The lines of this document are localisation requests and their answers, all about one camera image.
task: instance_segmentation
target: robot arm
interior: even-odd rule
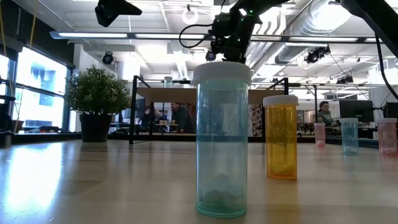
[[[288,0],[239,0],[229,11],[217,15],[209,30],[214,54],[223,54],[226,61],[245,63],[246,50],[259,16]],[[398,57],[398,14],[384,0],[337,0],[350,13],[365,20],[380,39]]]

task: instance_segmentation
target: wooden table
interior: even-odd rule
[[[156,103],[196,103],[196,88],[138,88],[137,94]],[[267,96],[283,95],[283,90],[249,90],[249,104],[261,105]]]
[[[398,222],[398,158],[361,148],[298,145],[298,179],[266,176],[263,144],[248,145],[248,212],[195,210],[194,142],[81,141],[1,149],[1,223],[390,224]]]

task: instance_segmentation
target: ceiling light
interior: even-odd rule
[[[328,44],[312,44],[312,43],[286,43],[289,47],[327,47]]]
[[[242,16],[246,16],[247,15],[247,13],[246,13],[246,11],[244,9],[239,9],[239,12],[241,12]]]
[[[193,17],[190,18],[190,19],[188,19],[188,17],[187,17],[188,12],[193,12]],[[185,24],[187,24],[187,25],[192,25],[192,24],[195,24],[195,23],[198,22],[198,20],[199,20],[199,13],[198,13],[198,11],[197,11],[196,9],[190,9],[190,10],[185,9],[185,10],[182,12],[181,17],[182,17],[182,21],[183,21]]]
[[[291,37],[291,41],[308,42],[356,42],[358,38],[353,37]]]
[[[178,39],[178,34],[135,34],[138,39]],[[182,34],[181,39],[202,40],[205,36],[202,34]]]
[[[376,43],[376,38],[366,38],[365,43]]]
[[[116,33],[82,33],[82,32],[62,32],[58,33],[60,37],[78,37],[78,38],[127,38],[127,34]]]

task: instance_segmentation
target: person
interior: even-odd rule
[[[331,126],[334,122],[329,111],[329,103],[327,101],[322,101],[319,104],[318,111],[318,122],[324,122],[326,126]]]
[[[171,103],[172,107],[172,120],[178,125],[177,132],[181,133],[194,133],[195,128],[193,127],[192,117],[188,111],[188,108],[180,103]]]
[[[162,114],[155,109],[155,107],[152,105],[152,110],[154,112],[154,120],[158,120],[162,117]],[[149,126],[149,121],[150,121],[150,101],[145,101],[145,110],[144,110],[144,114],[141,117],[141,126]]]

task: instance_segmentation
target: computer monitor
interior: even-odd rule
[[[136,112],[134,113],[135,118],[141,118],[145,112],[145,99],[136,99]],[[131,109],[126,108],[124,110],[124,118],[131,118]]]
[[[136,100],[136,112],[135,118],[142,118],[145,113],[145,99],[137,99]]]
[[[383,115],[385,118],[398,118],[398,103],[386,103]]]
[[[340,118],[358,118],[359,122],[373,122],[373,102],[370,100],[340,100]]]

